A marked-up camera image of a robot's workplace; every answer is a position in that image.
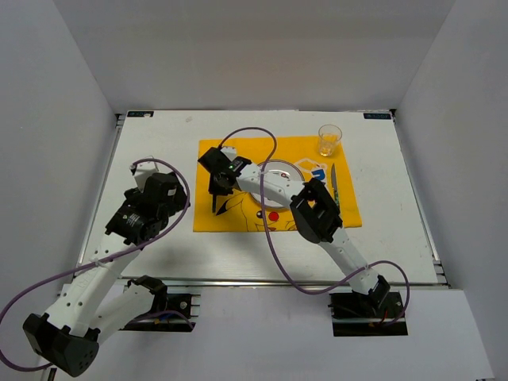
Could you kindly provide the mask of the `yellow Pikachu cloth placemat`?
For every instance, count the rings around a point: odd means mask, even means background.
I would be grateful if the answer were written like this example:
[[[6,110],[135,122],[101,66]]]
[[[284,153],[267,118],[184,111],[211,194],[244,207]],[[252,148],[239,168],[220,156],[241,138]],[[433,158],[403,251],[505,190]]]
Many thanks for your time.
[[[201,140],[198,146],[198,157],[209,148],[216,147],[220,139]],[[273,148],[270,137],[231,138],[229,147],[237,150],[238,156],[250,159],[254,164],[262,164]],[[311,177],[322,181],[333,196],[330,172],[335,164],[337,183],[340,194],[341,219],[346,228],[359,228],[362,219],[356,201],[354,186],[348,169],[347,160],[338,145],[331,157],[318,153],[317,137],[278,137],[277,150],[271,160],[285,160],[294,164],[304,176],[304,181]],[[212,213],[212,195],[208,191],[209,174],[198,164],[194,208],[195,232],[259,232],[264,231],[259,195],[235,190],[228,196],[217,197],[217,213]],[[289,210],[266,210],[267,225],[272,232],[295,231],[294,219]]]

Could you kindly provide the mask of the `white plate with red characters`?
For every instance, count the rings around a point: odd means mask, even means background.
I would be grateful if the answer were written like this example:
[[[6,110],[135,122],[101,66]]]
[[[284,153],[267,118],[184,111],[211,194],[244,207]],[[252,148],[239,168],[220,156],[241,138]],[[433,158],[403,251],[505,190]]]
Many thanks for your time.
[[[266,170],[268,173],[291,181],[303,181],[305,179],[303,173],[294,164],[285,160],[270,160],[267,163]],[[265,200],[265,206],[272,210],[285,210],[282,205],[269,199]]]

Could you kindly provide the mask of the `clear drinking glass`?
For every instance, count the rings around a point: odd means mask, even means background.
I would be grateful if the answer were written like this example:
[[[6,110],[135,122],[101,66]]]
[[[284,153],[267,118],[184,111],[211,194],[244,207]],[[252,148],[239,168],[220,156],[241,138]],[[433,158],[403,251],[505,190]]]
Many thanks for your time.
[[[323,125],[318,130],[318,151],[324,157],[331,156],[342,138],[342,130],[336,125]]]

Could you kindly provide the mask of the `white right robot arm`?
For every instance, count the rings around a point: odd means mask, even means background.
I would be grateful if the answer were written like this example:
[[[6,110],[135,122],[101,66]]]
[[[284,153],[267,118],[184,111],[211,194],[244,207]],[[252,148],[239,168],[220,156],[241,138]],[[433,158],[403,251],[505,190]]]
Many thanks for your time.
[[[346,276],[358,304],[358,312],[373,318],[387,307],[390,285],[356,249],[346,233],[340,208],[323,182],[283,178],[241,157],[231,157],[220,148],[209,148],[198,159],[210,174],[210,193],[227,194],[234,189],[258,194],[288,209],[296,230],[320,246]]]

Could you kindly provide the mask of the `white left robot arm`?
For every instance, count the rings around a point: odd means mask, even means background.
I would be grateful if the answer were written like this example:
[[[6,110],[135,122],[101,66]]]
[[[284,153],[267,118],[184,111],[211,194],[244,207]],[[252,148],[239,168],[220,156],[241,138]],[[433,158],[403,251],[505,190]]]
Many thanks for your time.
[[[175,226],[171,218],[182,218],[190,205],[187,181],[175,168],[159,171],[162,163],[147,158],[131,165],[136,185],[124,193],[88,264],[74,271],[68,289],[45,312],[23,323],[33,351],[71,377],[84,373],[118,330],[167,313],[167,286],[148,275],[105,300],[128,265],[168,234]]]

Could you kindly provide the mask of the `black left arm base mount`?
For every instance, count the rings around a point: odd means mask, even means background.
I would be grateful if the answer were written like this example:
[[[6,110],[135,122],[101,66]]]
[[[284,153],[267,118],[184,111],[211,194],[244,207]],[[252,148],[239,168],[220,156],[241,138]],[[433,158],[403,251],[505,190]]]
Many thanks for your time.
[[[167,294],[165,307],[150,312],[148,317],[137,317],[122,330],[132,332],[191,333],[196,325],[201,306],[201,295],[195,293]]]

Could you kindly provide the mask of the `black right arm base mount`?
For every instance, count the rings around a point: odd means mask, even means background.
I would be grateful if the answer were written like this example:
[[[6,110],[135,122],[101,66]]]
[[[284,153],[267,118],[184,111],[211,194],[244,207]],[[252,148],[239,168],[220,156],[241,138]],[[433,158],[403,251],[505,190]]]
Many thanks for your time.
[[[381,307],[373,309],[361,294],[334,293],[328,304],[335,337],[404,337],[408,335],[405,316],[391,323],[403,308],[398,292],[390,292]]]

